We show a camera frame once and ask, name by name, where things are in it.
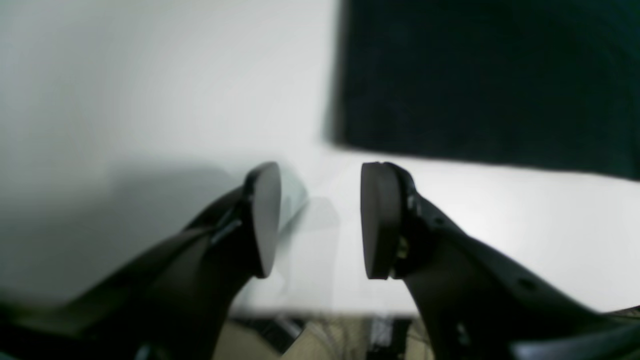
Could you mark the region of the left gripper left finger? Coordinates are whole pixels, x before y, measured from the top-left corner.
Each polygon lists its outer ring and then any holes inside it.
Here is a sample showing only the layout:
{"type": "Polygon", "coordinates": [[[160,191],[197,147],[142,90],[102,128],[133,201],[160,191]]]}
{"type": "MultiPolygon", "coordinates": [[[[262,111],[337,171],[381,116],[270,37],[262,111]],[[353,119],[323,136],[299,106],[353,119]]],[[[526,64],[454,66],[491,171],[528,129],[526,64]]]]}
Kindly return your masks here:
{"type": "Polygon", "coordinates": [[[267,278],[281,167],[263,162],[183,230],[56,309],[1,323],[10,360],[210,360],[238,292],[267,278]]]}

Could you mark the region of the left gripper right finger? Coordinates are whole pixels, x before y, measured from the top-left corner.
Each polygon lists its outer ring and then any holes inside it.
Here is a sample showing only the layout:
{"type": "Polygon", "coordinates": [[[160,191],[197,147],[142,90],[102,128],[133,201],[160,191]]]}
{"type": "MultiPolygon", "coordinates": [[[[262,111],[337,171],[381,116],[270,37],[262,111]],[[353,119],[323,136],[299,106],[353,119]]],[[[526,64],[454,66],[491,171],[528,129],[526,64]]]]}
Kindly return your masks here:
{"type": "Polygon", "coordinates": [[[409,171],[364,162],[365,271],[402,280],[437,360],[637,360],[639,321],[590,310],[424,198],[409,171]]]}

